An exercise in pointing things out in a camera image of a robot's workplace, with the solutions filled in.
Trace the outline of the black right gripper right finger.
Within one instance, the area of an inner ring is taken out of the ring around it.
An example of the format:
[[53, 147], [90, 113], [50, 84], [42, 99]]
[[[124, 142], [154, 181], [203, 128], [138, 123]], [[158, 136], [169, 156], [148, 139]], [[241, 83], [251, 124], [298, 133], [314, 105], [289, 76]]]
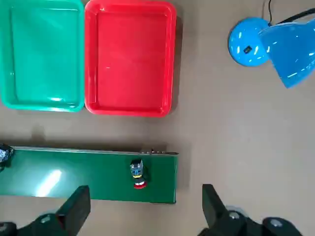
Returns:
[[238, 210], [228, 209], [211, 184], [202, 185], [202, 209], [208, 227], [201, 236], [300, 236], [288, 220], [267, 217], [257, 223]]

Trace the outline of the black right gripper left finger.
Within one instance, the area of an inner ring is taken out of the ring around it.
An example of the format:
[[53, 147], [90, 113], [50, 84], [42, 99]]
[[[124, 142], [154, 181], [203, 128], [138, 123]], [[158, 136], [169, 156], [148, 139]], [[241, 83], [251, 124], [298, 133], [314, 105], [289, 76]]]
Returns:
[[75, 236], [90, 212], [90, 189], [87, 185], [82, 185], [55, 213], [41, 215], [21, 228], [13, 222], [1, 222], [0, 234], [2, 236]]

